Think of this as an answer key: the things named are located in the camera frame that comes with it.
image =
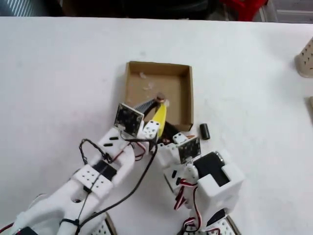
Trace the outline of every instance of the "black wire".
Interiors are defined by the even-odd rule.
[[[139,188],[139,186],[140,186],[140,184],[141,184],[143,178],[145,177],[147,171],[149,170],[149,168],[150,168],[150,166],[151,166],[151,164],[152,164],[152,162],[153,162],[153,160],[154,160],[154,158],[155,158],[155,156],[156,156],[156,154],[157,154],[157,143],[156,143],[154,140],[146,140],[146,139],[130,139],[130,140],[124,139],[124,140],[125,140],[125,141],[128,141],[128,142],[149,142],[150,144],[154,144],[154,146],[155,146],[156,148],[155,148],[155,151],[153,152],[153,154],[152,154],[152,156],[151,156],[151,158],[150,158],[150,160],[149,160],[149,162],[148,162],[148,164],[147,164],[145,170],[143,171],[141,177],[139,178],[138,183],[137,183],[136,186],[134,187],[134,189],[133,189],[129,194],[127,194],[124,198],[122,198],[121,200],[119,200],[118,202],[116,202],[116,203],[114,203],[113,205],[111,205],[111,206],[109,206],[109,207],[103,209],[102,211],[99,211],[99,212],[97,212],[97,213],[94,213],[93,215],[91,215],[90,217],[88,217],[87,219],[85,219],[77,229],[81,229],[81,228],[82,228],[86,223],[88,223],[90,220],[92,220],[92,219],[94,219],[95,217],[97,217],[97,216],[99,216],[99,215],[101,215],[101,214],[107,212],[108,210],[110,210],[110,209],[112,209],[112,208],[118,206],[119,204],[121,204],[122,202],[124,202],[126,199],[128,199],[130,196],[132,196],[132,195],[135,193],[135,191]]]
[[[97,180],[99,179],[100,175],[102,175],[102,173],[107,169],[107,167],[108,167],[108,165],[106,165],[106,166],[99,172],[97,178],[93,181],[93,183],[92,183],[92,185],[91,185],[91,187],[90,187],[90,189],[89,189],[89,192],[88,192],[88,194],[87,194],[87,196],[86,196],[86,198],[85,198],[85,201],[84,201],[84,203],[83,203],[83,206],[82,206],[82,208],[81,208],[81,210],[80,210],[80,212],[79,212],[79,215],[78,215],[78,218],[77,218],[78,220],[79,220],[79,218],[80,218],[80,215],[81,215],[82,212],[83,212],[83,209],[84,209],[85,204],[86,204],[86,202],[87,202],[88,196],[90,195],[91,190],[92,190],[94,184],[97,182]]]
[[[82,139],[82,141],[81,141],[81,143],[80,143],[80,145],[79,145],[79,151],[80,151],[80,154],[82,155],[82,159],[83,159],[83,162],[84,162],[85,165],[88,164],[88,160],[87,160],[87,158],[85,157],[85,154],[84,154],[84,152],[83,152],[83,144],[84,144],[85,142],[90,143],[94,148],[96,148],[96,149],[101,153],[102,157],[103,157],[105,160],[108,161],[108,163],[112,163],[112,158],[109,156],[109,154],[104,153],[98,145],[96,145],[94,142],[92,142],[92,141],[89,140],[89,139]]]

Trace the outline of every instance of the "red wire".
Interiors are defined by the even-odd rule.
[[[3,227],[2,229],[0,229],[0,234],[1,234],[2,232],[4,232],[5,230],[11,228],[12,226],[13,226],[13,223],[11,223],[11,224],[9,224],[9,225]]]
[[[221,235],[221,230],[219,229],[219,228],[213,228],[213,229],[211,229],[211,230],[208,230],[207,232],[215,232],[215,231],[217,231],[218,233],[217,233],[217,235]]]
[[[197,185],[197,183],[191,184],[191,183],[186,182],[186,179],[181,179],[181,180],[180,180],[180,184],[181,184],[181,185],[184,185],[184,186],[187,186],[187,187],[193,187],[193,186],[196,186],[196,185]]]
[[[143,157],[143,155],[146,153],[146,149],[139,143],[136,142],[136,144],[143,150],[143,153],[142,154],[139,154],[137,156],[135,156],[135,158],[137,157]]]

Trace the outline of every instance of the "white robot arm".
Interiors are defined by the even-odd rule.
[[[148,105],[148,108],[151,109],[151,106],[155,106],[157,103],[153,101]],[[80,150],[85,166],[79,169],[68,182],[50,197],[20,213],[14,222],[11,234],[23,235],[23,231],[26,231],[25,234],[27,234],[31,230],[30,227],[51,218],[61,220],[60,226],[56,230],[50,231],[51,234],[78,234],[82,226],[91,220],[90,218],[96,217],[93,213],[99,210],[110,191],[118,186],[132,170],[136,156],[131,143],[136,142],[144,150],[140,154],[141,156],[148,153],[153,147],[150,143],[155,143],[156,153],[156,141],[161,135],[159,130],[162,128],[166,116],[166,106],[163,103],[158,103],[158,105],[159,108],[154,118],[144,125],[144,114],[120,104],[114,128],[111,128],[97,144],[87,139],[82,141]],[[82,150],[82,145],[86,141],[101,152],[101,155],[95,156],[89,163]],[[92,233],[106,216],[104,213],[101,214],[101,219],[91,220],[90,224],[92,225],[84,226],[81,234]]]
[[[189,139],[165,121],[164,100],[159,95],[134,109],[120,104],[114,127],[97,144],[87,139],[82,141],[80,150],[84,167],[50,197],[20,213],[10,234],[85,235],[104,231],[107,235],[115,235],[105,212],[135,192],[154,157],[159,160],[176,196],[174,209],[178,210],[182,205],[191,209],[190,217],[183,223],[182,234],[214,229],[214,224],[234,209],[244,176],[225,151],[201,156],[199,138]],[[154,107],[156,114],[145,124],[144,116]],[[91,143],[101,155],[88,162],[82,150],[85,142]],[[143,151],[138,156],[133,143]],[[102,208],[111,190],[131,172],[136,159],[151,150],[154,153],[132,192],[112,206]],[[46,230],[46,224],[33,230],[36,225],[53,218],[51,230]]]
[[[182,234],[211,231],[234,209],[244,175],[225,150],[201,156],[199,138],[188,139],[169,123],[164,132],[167,127],[173,143],[159,144],[156,157],[176,196],[174,209],[191,209]]]

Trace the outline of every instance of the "brown cardboard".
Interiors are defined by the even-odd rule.
[[[170,101],[166,120],[180,131],[191,129],[194,102],[190,66],[131,61],[126,73],[126,104],[135,106],[162,92]]]

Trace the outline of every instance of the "white tabletop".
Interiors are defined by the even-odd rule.
[[[80,140],[97,141],[111,127],[125,65],[138,60],[192,66],[194,131],[206,122],[211,134],[202,152],[227,149],[246,175],[231,214],[243,234],[312,232],[313,120],[305,98],[313,80],[298,75],[293,58],[313,25],[0,18],[0,32],[0,225],[82,166]],[[145,160],[108,205],[133,188]],[[120,235],[174,235],[188,211],[173,206],[154,163],[110,214]]]

